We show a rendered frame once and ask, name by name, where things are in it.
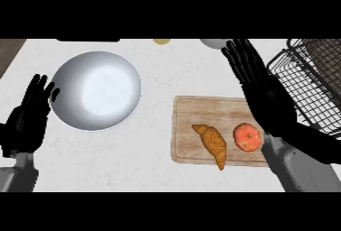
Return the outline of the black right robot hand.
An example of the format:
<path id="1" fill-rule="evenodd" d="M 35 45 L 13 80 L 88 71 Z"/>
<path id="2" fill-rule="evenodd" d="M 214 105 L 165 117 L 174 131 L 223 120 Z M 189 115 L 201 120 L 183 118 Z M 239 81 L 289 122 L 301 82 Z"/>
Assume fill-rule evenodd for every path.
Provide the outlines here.
<path id="1" fill-rule="evenodd" d="M 252 117 L 264 131 L 325 164 L 341 165 L 341 141 L 297 122 L 294 101 L 269 74 L 248 39 L 226 42 L 221 53 L 239 80 Z"/>

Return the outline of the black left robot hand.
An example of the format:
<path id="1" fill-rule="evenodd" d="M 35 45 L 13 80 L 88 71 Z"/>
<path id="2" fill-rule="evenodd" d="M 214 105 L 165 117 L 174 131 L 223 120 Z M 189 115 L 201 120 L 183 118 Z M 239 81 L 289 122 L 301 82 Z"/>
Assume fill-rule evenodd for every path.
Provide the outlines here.
<path id="1" fill-rule="evenodd" d="M 47 82 L 47 76 L 35 74 L 21 104 L 13 108 L 7 121 L 0 123 L 0 149 L 4 158 L 19 152 L 34 153 L 40 148 L 47 129 L 49 100 L 56 99 L 59 93 L 54 82 Z"/>

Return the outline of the wooden cutting board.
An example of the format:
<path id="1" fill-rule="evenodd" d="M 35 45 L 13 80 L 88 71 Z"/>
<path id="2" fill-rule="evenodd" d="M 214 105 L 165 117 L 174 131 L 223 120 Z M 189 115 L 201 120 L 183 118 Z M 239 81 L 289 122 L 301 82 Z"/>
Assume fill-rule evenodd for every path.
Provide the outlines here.
<path id="1" fill-rule="evenodd" d="M 261 148 L 243 152 L 233 137 L 235 127 L 251 124 L 264 134 L 257 124 L 248 103 L 240 97 L 177 96 L 173 100 L 170 156 L 178 163 L 212 164 L 215 160 L 204 147 L 192 125 L 212 126 L 226 141 L 226 165 L 266 167 Z"/>

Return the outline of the brown croissant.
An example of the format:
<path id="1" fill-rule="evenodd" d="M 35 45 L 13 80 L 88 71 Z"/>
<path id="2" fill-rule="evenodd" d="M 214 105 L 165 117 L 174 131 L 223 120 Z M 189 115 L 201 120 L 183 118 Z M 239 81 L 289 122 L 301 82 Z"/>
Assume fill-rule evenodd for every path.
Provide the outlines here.
<path id="1" fill-rule="evenodd" d="M 212 126 L 208 125 L 192 125 L 192 129 L 199 135 L 204 147 L 208 150 L 208 153 L 214 157 L 218 170 L 224 169 L 226 161 L 226 141 L 220 132 Z"/>

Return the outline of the large silver metal bowl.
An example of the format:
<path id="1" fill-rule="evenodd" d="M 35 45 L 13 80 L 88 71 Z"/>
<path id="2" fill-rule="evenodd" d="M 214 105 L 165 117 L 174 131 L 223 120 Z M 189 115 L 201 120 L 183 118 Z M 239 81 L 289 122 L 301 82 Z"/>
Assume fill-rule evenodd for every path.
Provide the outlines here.
<path id="1" fill-rule="evenodd" d="M 60 65 L 52 81 L 60 90 L 50 106 L 74 129 L 105 131 L 133 115 L 143 97 L 143 81 L 131 62 L 109 51 L 88 51 Z"/>

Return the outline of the white round bowl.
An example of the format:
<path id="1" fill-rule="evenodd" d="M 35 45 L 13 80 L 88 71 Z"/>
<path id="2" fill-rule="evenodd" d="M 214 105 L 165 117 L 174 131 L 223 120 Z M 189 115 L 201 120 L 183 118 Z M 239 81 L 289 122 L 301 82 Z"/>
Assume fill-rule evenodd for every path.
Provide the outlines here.
<path id="1" fill-rule="evenodd" d="M 226 46 L 226 43 L 229 42 L 229 39 L 201 39 L 201 42 L 209 48 L 212 48 L 215 50 L 220 50 Z"/>

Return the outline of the brown wooden panel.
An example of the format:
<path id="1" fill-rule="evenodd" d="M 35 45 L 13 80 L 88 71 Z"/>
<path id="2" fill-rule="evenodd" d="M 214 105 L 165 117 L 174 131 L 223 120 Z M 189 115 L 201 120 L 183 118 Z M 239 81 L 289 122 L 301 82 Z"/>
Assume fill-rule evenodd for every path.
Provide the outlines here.
<path id="1" fill-rule="evenodd" d="M 7 67 L 25 42 L 25 39 L 0 39 L 0 78 L 7 71 Z"/>

